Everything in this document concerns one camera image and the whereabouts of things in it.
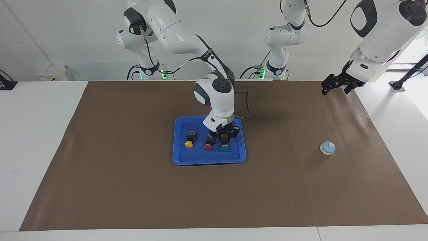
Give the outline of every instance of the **yellow button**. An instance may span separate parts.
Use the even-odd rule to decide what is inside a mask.
[[[191,142],[186,142],[184,145],[185,145],[187,148],[192,148],[192,147],[193,147],[193,144],[192,144]]]

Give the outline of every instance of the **blue tray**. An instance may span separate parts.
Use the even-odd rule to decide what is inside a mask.
[[[204,150],[208,135],[208,129],[203,124],[205,118],[206,116],[182,116],[175,121],[172,150],[174,163],[179,166],[188,166],[243,162],[247,157],[247,152],[245,150],[241,120],[233,121],[233,125],[239,126],[241,131],[236,138],[232,138],[229,143],[229,151],[224,152],[220,150],[221,145],[218,139],[216,139],[212,151]],[[184,146],[189,130],[196,131],[196,141],[193,142],[192,148]]]

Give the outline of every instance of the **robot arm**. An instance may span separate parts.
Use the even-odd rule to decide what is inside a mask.
[[[267,70],[266,78],[281,78],[285,73],[289,56],[288,51],[284,48],[302,44],[308,39],[305,13],[304,0],[287,0],[283,16],[288,24],[274,26],[267,30],[265,43],[270,47],[270,59],[264,65],[264,69]]]
[[[180,22],[172,1],[129,0],[128,7],[124,15],[125,24],[132,34],[143,35],[145,44],[153,34],[166,50],[174,54],[196,54],[212,69],[194,85],[196,99],[212,108],[204,124],[212,132],[233,129],[235,77],[202,38],[192,34]]]
[[[362,87],[423,30],[426,18],[424,0],[362,0],[352,13],[351,25],[363,42],[341,74],[330,74],[322,82],[323,95],[343,85],[346,93]]]
[[[153,66],[152,62],[150,61],[147,49],[144,46],[143,38],[124,30],[120,30],[117,33],[116,38],[117,42],[122,48],[134,52],[137,56],[138,62],[140,63],[140,74],[143,76],[143,79],[157,80],[162,78],[162,74],[157,71],[157,69],[159,69],[161,66],[161,63],[152,54],[152,58],[155,59],[155,62],[157,63],[155,66]]]

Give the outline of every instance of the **electrical box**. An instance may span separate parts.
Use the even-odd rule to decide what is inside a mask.
[[[40,81],[70,81],[73,76],[64,65],[37,66],[36,75]]]
[[[166,66],[166,64],[162,64],[161,65],[161,68],[162,68],[162,79],[163,80],[167,80],[167,79],[169,79],[168,78],[168,75],[166,75],[165,73],[167,73],[168,72],[168,68],[167,68],[167,66]]]

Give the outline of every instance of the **brown mat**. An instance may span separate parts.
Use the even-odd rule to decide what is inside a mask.
[[[210,110],[193,83],[90,82],[20,230],[428,223],[355,93],[236,85],[247,160],[181,167],[175,119]]]

